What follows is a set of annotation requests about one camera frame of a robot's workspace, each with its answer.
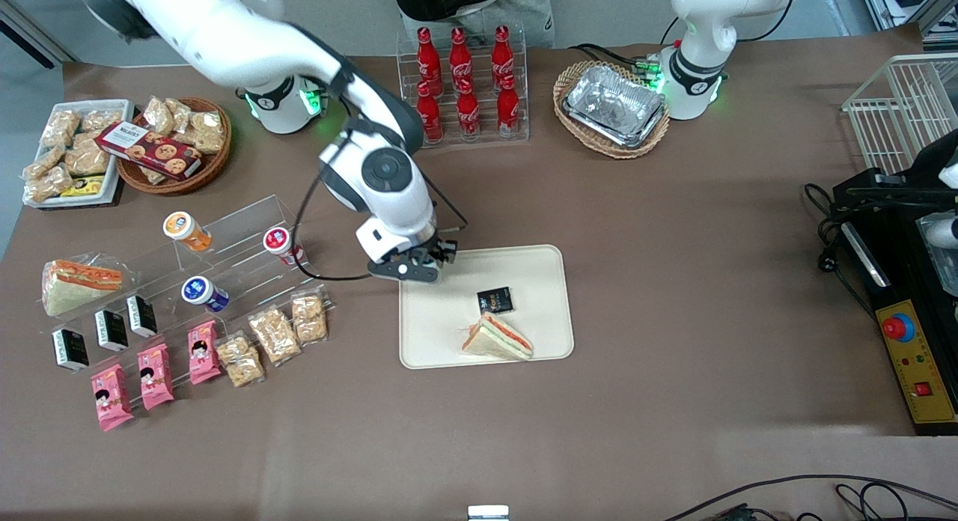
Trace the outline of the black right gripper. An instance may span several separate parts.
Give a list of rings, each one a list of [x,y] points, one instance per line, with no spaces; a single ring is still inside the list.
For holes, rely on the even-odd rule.
[[[457,240],[433,239],[429,252],[426,248],[413,248],[381,262],[371,260],[368,272],[373,278],[436,284],[440,281],[440,268],[455,262],[458,244]]]

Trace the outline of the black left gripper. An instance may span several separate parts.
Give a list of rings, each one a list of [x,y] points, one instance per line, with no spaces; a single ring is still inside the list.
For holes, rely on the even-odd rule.
[[[879,195],[903,188],[907,195]],[[860,207],[931,208],[927,200],[956,200],[956,195],[957,129],[921,149],[904,176],[865,169],[834,187],[834,196],[848,196]]]

